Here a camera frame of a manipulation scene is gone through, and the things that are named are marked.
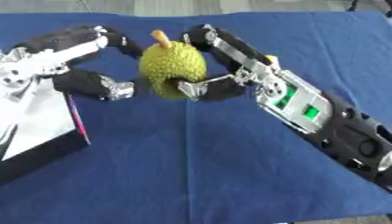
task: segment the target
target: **blue fabric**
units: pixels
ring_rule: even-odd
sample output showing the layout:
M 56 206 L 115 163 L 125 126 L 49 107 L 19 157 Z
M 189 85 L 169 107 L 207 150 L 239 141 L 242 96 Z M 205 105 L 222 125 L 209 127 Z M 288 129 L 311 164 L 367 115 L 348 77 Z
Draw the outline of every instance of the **blue fabric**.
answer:
M 141 18 L 0 16 L 0 48 L 78 24 L 109 25 L 142 47 L 153 29 L 226 28 L 392 127 L 392 29 L 377 13 L 239 13 Z M 211 74 L 225 72 L 209 56 Z M 107 50 L 85 68 L 117 80 L 137 62 Z M 263 224 L 392 213 L 392 195 L 286 129 L 248 94 L 216 103 L 147 94 L 78 99 L 93 145 L 0 188 L 0 222 Z

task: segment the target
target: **robot finger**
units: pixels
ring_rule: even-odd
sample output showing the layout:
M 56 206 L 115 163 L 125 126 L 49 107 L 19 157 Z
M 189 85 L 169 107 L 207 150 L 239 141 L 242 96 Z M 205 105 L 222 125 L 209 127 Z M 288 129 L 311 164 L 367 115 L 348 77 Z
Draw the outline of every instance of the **robot finger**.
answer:
M 57 91 L 85 95 L 97 100 L 120 100 L 130 98 L 135 93 L 135 83 L 115 82 L 97 72 L 74 69 L 54 76 L 53 86 Z
M 138 59 L 143 54 L 143 49 L 131 38 L 124 33 L 107 26 L 97 26 L 95 29 L 101 29 L 101 35 L 108 38 L 108 46 L 116 47 L 121 53 Z

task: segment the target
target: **fruit stem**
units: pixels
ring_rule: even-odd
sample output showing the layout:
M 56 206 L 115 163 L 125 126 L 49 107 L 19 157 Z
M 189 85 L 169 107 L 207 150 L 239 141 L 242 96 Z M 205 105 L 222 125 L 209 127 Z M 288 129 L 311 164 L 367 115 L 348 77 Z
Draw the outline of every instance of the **fruit stem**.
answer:
M 169 40 L 169 38 L 166 36 L 166 34 L 163 31 L 160 30 L 155 30 L 151 33 L 151 36 L 159 42 L 159 44 L 165 48 L 169 49 L 172 47 L 172 42 Z

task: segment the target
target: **table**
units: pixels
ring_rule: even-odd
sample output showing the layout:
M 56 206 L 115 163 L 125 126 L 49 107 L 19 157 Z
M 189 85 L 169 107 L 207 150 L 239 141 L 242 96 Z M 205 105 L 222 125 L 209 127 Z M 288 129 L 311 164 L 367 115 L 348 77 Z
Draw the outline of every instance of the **table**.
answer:
M 153 29 L 230 30 L 323 90 L 392 127 L 392 29 L 374 12 L 204 17 L 3 14 L 0 48 L 78 24 L 109 25 L 142 47 Z M 225 72 L 207 57 L 210 74 Z M 107 50 L 83 67 L 117 80 L 137 61 Z M 250 94 L 202 103 L 146 94 L 77 99 L 93 142 L 0 188 L 2 223 L 243 223 L 392 213 L 392 196 L 342 168 L 256 106 Z

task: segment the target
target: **black mechanical part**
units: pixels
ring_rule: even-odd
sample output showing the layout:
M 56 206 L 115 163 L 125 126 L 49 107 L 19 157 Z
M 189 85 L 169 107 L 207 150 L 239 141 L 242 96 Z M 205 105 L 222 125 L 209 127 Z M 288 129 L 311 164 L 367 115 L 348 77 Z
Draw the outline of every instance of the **black mechanical part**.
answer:
M 392 151 L 392 133 L 334 94 L 323 96 L 332 104 L 328 122 L 314 134 L 294 131 L 348 170 L 392 192 L 392 166 L 379 169 Z
M 228 71 L 237 71 L 242 64 L 214 47 L 214 43 L 210 43 L 211 39 L 209 36 L 213 36 L 210 35 L 211 32 L 216 32 L 217 37 L 228 42 L 233 48 L 245 54 L 250 60 L 257 59 L 266 66 L 271 65 L 271 61 L 265 57 L 265 55 L 259 53 L 242 39 L 233 36 L 223 29 L 216 28 L 211 30 L 210 28 L 207 28 L 205 24 L 201 24 L 184 33 L 181 39 L 184 42 L 190 42 L 191 45 L 195 46 L 199 51 L 210 52 L 217 62 L 225 66 Z
M 6 131 L 5 135 L 6 136 L 0 136 L 0 140 L 2 140 L 2 143 L 0 143 L 0 160 L 4 157 L 5 152 L 8 150 L 8 147 L 10 147 L 12 140 L 14 139 L 14 136 L 17 134 L 18 126 L 15 125 L 10 132 Z
M 246 87 L 238 85 L 231 78 L 208 82 L 206 93 L 199 100 L 202 102 L 217 102 L 245 94 Z
M 121 53 L 134 59 L 142 56 L 143 49 L 135 41 L 127 37 L 127 35 L 107 26 L 103 26 L 103 29 L 108 31 L 102 34 L 108 38 L 108 46 L 114 46 Z
M 100 100 L 110 92 L 102 85 L 102 77 L 96 72 L 73 69 L 68 73 L 53 76 L 54 89 L 64 93 L 85 95 Z

